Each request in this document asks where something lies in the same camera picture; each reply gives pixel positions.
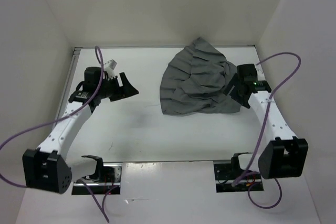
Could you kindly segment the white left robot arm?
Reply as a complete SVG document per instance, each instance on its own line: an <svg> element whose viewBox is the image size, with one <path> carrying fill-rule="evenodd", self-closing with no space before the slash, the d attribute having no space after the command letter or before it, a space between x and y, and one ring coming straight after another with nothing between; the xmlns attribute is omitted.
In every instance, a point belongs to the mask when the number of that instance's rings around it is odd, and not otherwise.
<svg viewBox="0 0 336 224"><path fill-rule="evenodd" d="M27 149L22 157L28 188L63 194L71 182L88 177L93 182L104 178L103 159L83 155L74 163L66 163L68 151L84 123L92 116L101 100L111 102L137 95L138 90L125 73L112 75L112 70L88 67L71 94L63 116L47 138L34 150Z"/></svg>

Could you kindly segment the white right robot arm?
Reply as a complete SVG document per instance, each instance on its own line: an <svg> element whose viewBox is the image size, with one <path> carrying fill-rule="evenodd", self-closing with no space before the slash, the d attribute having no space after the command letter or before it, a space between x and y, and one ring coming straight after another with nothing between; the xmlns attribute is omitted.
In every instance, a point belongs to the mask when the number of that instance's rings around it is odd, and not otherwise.
<svg viewBox="0 0 336 224"><path fill-rule="evenodd" d="M308 152L308 143L291 130L271 97L271 87L265 80L258 80L254 64L237 67L224 90L241 106L252 109L257 115L261 130L257 143L266 141L264 150L254 150L230 165L235 178L248 172L257 172L264 179L299 177Z"/></svg>

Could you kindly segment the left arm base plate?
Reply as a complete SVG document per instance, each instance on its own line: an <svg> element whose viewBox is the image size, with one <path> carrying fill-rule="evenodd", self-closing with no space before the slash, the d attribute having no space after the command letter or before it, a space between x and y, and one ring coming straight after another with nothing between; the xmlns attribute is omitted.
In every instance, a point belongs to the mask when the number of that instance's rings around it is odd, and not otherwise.
<svg viewBox="0 0 336 224"><path fill-rule="evenodd" d="M122 163L104 162L100 174L94 174L94 161L73 166L73 183L71 194L75 196L89 195L89 191L81 180L87 184L94 195L119 195L121 190Z"/></svg>

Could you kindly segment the grey pleated skirt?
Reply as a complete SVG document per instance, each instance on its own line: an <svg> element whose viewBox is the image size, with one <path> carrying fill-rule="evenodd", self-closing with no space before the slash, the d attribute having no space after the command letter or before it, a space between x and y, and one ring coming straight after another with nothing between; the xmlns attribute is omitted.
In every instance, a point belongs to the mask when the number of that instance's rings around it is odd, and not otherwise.
<svg viewBox="0 0 336 224"><path fill-rule="evenodd" d="M237 67L199 37L185 46L169 62L160 84L160 104L164 115L194 113L232 114L240 104L224 95Z"/></svg>

